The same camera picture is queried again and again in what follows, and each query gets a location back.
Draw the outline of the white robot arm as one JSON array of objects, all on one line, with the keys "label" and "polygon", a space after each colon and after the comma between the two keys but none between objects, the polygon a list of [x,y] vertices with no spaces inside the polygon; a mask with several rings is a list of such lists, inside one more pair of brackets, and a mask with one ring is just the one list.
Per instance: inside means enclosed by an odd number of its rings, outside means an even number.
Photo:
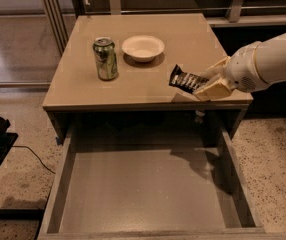
[{"label": "white robot arm", "polygon": [[201,101],[226,98],[234,90],[253,93],[286,82],[286,33],[240,48],[201,76],[208,81],[193,92]]}]

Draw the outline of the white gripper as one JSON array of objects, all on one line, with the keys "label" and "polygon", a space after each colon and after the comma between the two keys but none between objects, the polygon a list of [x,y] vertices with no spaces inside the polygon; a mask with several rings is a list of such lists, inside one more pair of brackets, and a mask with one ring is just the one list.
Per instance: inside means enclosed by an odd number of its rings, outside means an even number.
[{"label": "white gripper", "polygon": [[252,93],[265,90],[269,84],[262,79],[256,65],[256,52],[260,42],[254,42],[238,49],[231,57],[226,56],[200,73],[210,80],[196,89],[193,95],[201,101],[211,101],[229,97],[234,86],[241,92]]}]

